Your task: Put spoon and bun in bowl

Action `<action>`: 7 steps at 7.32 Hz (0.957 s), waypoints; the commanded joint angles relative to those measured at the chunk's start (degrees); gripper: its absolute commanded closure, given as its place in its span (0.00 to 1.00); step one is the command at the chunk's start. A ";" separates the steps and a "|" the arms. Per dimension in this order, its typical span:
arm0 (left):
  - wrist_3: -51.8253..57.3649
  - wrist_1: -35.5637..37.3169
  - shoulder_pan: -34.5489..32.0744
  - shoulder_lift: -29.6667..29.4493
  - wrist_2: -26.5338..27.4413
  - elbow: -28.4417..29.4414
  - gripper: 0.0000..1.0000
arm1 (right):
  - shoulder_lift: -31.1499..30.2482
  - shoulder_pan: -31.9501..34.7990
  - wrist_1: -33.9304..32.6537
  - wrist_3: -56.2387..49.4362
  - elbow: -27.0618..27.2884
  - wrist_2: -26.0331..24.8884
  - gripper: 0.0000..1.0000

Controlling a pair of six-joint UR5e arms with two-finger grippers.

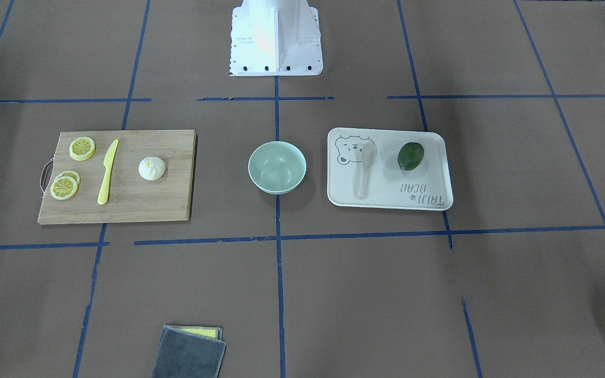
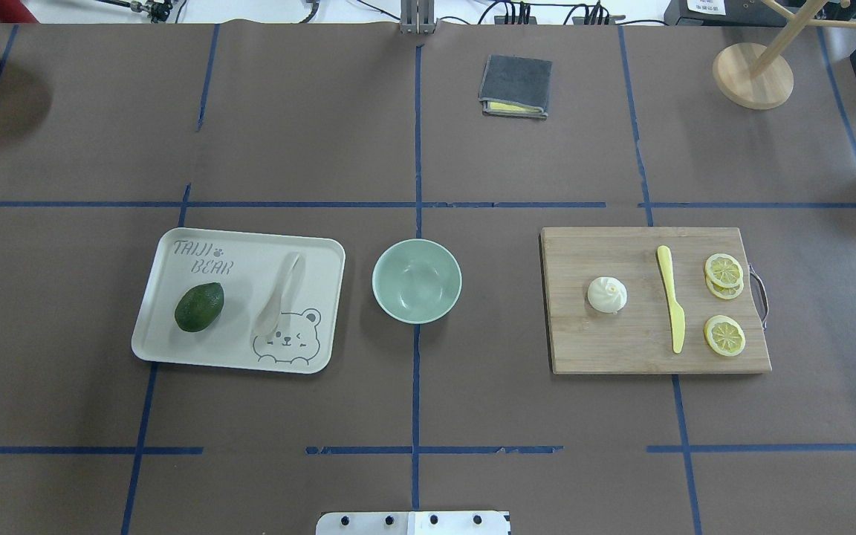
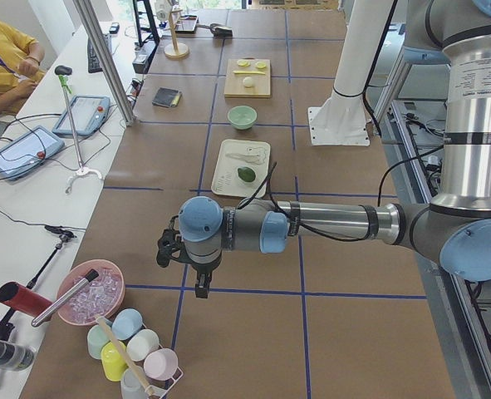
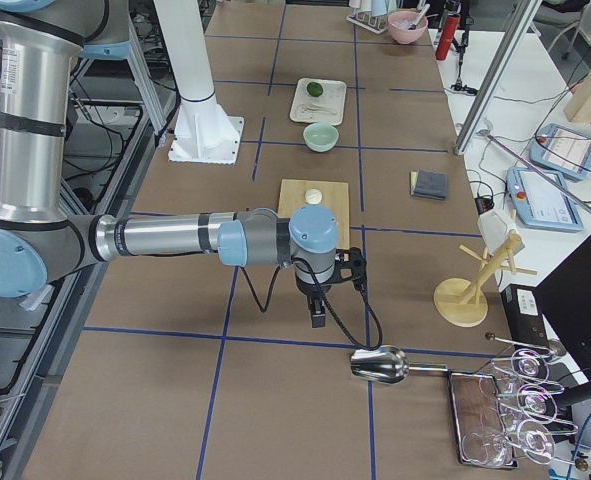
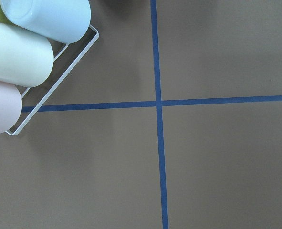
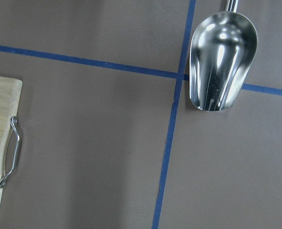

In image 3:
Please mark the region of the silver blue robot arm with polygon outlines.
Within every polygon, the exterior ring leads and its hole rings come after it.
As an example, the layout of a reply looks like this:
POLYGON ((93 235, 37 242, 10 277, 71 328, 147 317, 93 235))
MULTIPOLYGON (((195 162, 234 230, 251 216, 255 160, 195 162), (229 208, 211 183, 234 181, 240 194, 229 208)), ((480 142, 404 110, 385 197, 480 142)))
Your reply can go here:
POLYGON ((491 279, 491 1, 411 1, 405 46, 450 64, 444 163, 428 204, 344 205, 262 200, 237 207, 186 201, 158 242, 156 260, 191 265, 206 298, 223 251, 280 253, 291 236, 379 239, 414 250, 470 282, 491 279))

